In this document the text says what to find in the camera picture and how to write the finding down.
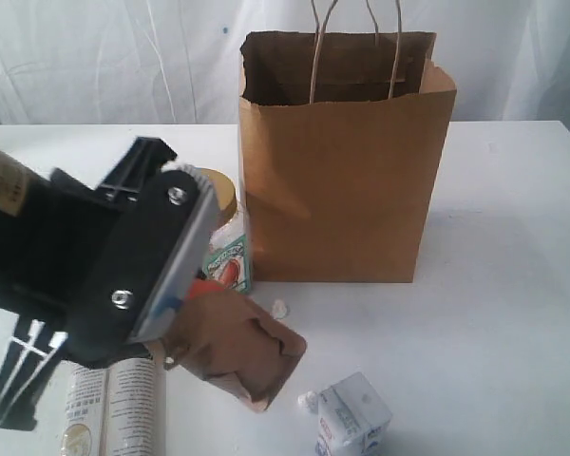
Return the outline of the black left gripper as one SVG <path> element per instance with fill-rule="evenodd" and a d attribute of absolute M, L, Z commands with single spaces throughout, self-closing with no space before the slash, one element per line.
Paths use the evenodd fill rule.
<path fill-rule="evenodd" d="M 94 368 L 67 357 L 67 316 L 119 217 L 176 157 L 161 139 L 136 139 L 91 189 L 62 170 L 43 178 L 0 151 L 0 309 L 16 314 L 0 367 L 0 428 L 32 430 L 56 367 L 92 370 L 148 358 L 141 343 Z"/>

